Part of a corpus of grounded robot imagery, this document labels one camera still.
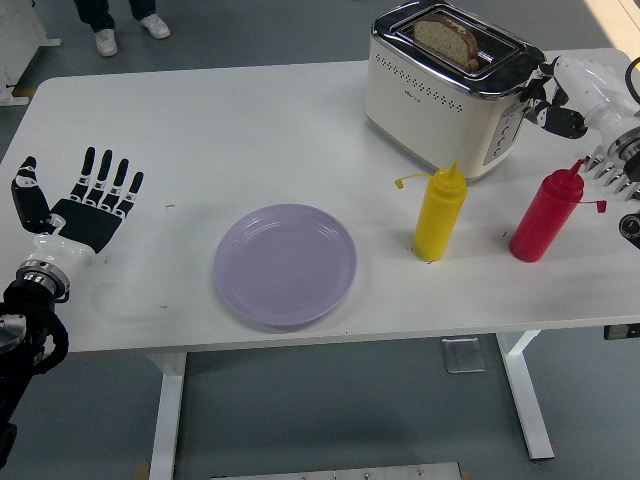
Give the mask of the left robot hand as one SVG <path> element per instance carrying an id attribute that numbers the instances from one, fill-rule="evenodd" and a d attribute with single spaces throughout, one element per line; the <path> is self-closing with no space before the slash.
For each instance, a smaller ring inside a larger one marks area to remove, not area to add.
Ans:
<path id="1" fill-rule="evenodd" d="M 138 171 L 126 185 L 129 160 L 120 160 L 115 170 L 112 162 L 111 150 L 97 160 L 96 150 L 89 147 L 70 193 L 49 206 L 37 180 L 37 160 L 27 157 L 11 183 L 22 227 L 33 234 L 57 234 L 101 252 L 133 209 L 144 179 Z"/>

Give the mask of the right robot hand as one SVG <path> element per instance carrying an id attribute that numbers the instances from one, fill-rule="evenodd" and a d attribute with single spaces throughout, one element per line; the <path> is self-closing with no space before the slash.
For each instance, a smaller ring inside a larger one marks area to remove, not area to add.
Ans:
<path id="1" fill-rule="evenodd" d="M 616 155 L 639 140 L 639 105 L 623 81 L 598 63 L 567 56 L 542 63 L 520 100 L 525 117 L 554 135 L 578 139 L 593 129 Z"/>

